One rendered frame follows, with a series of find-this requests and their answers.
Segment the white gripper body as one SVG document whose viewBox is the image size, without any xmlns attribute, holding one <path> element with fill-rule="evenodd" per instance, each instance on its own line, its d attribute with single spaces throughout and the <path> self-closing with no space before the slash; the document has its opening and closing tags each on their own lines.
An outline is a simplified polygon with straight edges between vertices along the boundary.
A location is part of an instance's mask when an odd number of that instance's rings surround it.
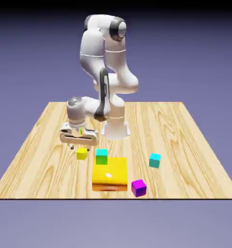
<svg viewBox="0 0 232 248">
<path fill-rule="evenodd" d="M 96 146 L 98 132 L 84 126 L 71 127 L 68 122 L 60 128 L 60 141 L 67 144 Z"/>
</svg>

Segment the small yellow cube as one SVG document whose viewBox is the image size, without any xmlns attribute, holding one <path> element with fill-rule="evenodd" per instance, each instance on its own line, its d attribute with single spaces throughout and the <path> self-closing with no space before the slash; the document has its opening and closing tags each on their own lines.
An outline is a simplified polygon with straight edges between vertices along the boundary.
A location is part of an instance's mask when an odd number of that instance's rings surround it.
<svg viewBox="0 0 232 248">
<path fill-rule="evenodd" d="M 79 147 L 76 151 L 76 156 L 78 160 L 85 160 L 88 156 L 88 149 L 84 147 Z"/>
</svg>

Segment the small cyan cube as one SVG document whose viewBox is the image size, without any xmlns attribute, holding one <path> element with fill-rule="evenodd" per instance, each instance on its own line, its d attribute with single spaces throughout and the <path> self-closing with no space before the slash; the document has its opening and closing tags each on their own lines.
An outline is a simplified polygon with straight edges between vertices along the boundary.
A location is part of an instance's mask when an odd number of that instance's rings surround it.
<svg viewBox="0 0 232 248">
<path fill-rule="evenodd" d="M 107 165 L 108 149 L 96 149 L 95 161 L 96 165 Z"/>
<path fill-rule="evenodd" d="M 151 153 L 149 157 L 149 167 L 159 168 L 161 155 L 156 153 Z"/>
</svg>

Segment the small purple cube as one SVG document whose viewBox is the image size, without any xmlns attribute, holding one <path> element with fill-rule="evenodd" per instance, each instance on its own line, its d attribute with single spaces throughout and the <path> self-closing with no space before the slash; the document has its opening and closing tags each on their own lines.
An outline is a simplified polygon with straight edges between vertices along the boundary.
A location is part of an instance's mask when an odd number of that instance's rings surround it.
<svg viewBox="0 0 232 248">
<path fill-rule="evenodd" d="M 135 197 L 141 197 L 146 194 L 147 185 L 142 179 L 135 180 L 131 183 L 131 190 Z"/>
</svg>

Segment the large yellow box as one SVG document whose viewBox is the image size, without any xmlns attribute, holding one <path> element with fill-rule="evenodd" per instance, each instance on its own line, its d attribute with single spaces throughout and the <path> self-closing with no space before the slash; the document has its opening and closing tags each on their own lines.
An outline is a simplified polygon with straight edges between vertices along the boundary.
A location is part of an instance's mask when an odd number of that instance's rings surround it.
<svg viewBox="0 0 232 248">
<path fill-rule="evenodd" d="M 126 157 L 109 157 L 106 165 L 93 164 L 93 191 L 127 191 Z"/>
</svg>

